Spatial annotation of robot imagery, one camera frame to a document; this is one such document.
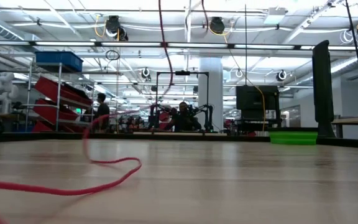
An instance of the column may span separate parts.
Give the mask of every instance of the column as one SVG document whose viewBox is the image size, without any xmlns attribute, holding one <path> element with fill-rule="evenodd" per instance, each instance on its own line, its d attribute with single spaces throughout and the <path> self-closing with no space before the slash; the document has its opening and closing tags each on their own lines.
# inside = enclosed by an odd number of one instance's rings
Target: column
<svg viewBox="0 0 358 224">
<path fill-rule="evenodd" d="M 209 104 L 214 106 L 212 122 L 214 131 L 223 129 L 223 67 L 221 58 L 200 58 L 198 70 L 209 72 Z M 206 104 L 207 77 L 198 75 L 198 106 Z M 204 129 L 205 115 L 200 113 L 198 121 Z"/>
</svg>

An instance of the white robot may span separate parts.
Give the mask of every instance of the white robot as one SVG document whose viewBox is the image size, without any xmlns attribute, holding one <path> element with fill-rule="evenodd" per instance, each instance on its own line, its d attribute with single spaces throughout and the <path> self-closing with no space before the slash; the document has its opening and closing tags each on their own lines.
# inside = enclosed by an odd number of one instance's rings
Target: white robot
<svg viewBox="0 0 358 224">
<path fill-rule="evenodd" d="M 0 113 L 2 114 L 11 112 L 12 100 L 19 96 L 18 87 L 12 83 L 14 78 L 11 72 L 4 72 L 0 75 L 0 101 L 2 102 Z"/>
</svg>

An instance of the blue bin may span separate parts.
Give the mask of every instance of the blue bin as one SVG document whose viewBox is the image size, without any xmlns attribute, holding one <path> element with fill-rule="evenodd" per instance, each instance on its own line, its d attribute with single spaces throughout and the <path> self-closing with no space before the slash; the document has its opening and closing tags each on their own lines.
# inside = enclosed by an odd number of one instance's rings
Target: blue bin
<svg viewBox="0 0 358 224">
<path fill-rule="evenodd" d="M 82 72 L 82 59 L 73 52 L 43 51 L 35 53 L 36 64 L 50 72 L 59 72 L 59 63 L 62 63 L 62 72 Z"/>
</svg>

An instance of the green tray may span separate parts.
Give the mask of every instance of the green tray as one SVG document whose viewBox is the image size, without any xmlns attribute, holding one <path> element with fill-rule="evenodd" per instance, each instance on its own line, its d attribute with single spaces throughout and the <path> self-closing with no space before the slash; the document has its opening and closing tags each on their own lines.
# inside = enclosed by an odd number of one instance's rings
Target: green tray
<svg viewBox="0 0 358 224">
<path fill-rule="evenodd" d="M 310 131 L 270 131 L 272 144 L 315 145 L 317 132 Z"/>
</svg>

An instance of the person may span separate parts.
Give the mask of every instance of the person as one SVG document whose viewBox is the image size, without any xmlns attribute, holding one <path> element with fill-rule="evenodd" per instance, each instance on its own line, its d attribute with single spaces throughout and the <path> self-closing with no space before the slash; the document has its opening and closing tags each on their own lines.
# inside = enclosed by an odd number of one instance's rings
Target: person
<svg viewBox="0 0 358 224">
<path fill-rule="evenodd" d="M 98 107 L 98 111 L 95 114 L 95 119 L 97 119 L 103 115 L 110 114 L 110 108 L 104 102 L 105 99 L 106 99 L 106 95 L 104 93 L 98 94 L 98 103 L 100 103 L 100 105 Z M 109 118 L 107 117 L 107 118 L 104 118 L 102 121 L 100 121 L 98 127 L 99 127 L 100 132 L 106 132 L 109 127 Z"/>
<path fill-rule="evenodd" d="M 175 126 L 175 132 L 200 130 L 201 125 L 196 118 L 190 115 L 188 105 L 185 102 L 179 104 L 179 113 L 173 114 L 169 124 L 164 130 L 169 130 Z"/>
</svg>

